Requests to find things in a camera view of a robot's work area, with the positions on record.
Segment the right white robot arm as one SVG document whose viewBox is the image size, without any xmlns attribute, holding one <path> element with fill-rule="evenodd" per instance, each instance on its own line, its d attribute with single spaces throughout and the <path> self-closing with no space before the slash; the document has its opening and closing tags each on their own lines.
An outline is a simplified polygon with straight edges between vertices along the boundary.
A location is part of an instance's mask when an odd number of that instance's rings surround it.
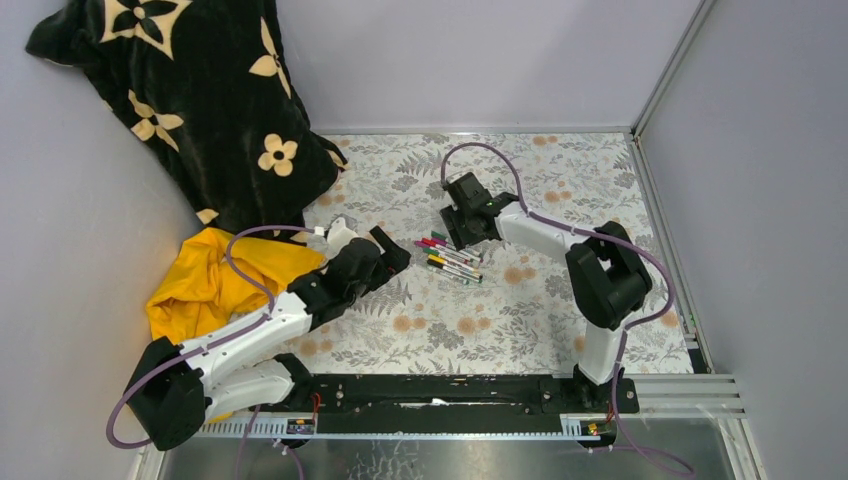
<svg viewBox="0 0 848 480">
<path fill-rule="evenodd" d="M 499 240 L 564 263 L 573 299 L 587 322 L 573 396 L 583 410 L 601 410 L 613 398 L 623 323 L 642 308 L 653 289 L 626 230 L 615 222 L 588 232 L 556 226 L 529 210 L 515 194 L 492 195 L 472 173 L 445 182 L 443 189 L 453 204 L 441 209 L 440 215 L 458 249 Z"/>
</svg>

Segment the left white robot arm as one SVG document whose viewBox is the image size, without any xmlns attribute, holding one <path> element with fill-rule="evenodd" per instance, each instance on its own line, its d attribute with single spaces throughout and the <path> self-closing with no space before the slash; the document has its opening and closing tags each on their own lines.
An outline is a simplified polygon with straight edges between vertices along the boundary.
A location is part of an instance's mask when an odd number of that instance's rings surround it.
<svg viewBox="0 0 848 480">
<path fill-rule="evenodd" d="M 299 374 L 278 361 L 247 362 L 340 317 L 411 262 L 410 252 L 378 226 L 369 238 L 339 225 L 312 232 L 337 251 L 326 267 L 296 277 L 267 305 L 229 325 L 177 344 L 160 337 L 146 347 L 107 421 L 112 445 L 167 451 L 223 414 L 277 403 L 296 411 L 307 404 L 311 387 Z"/>
</svg>

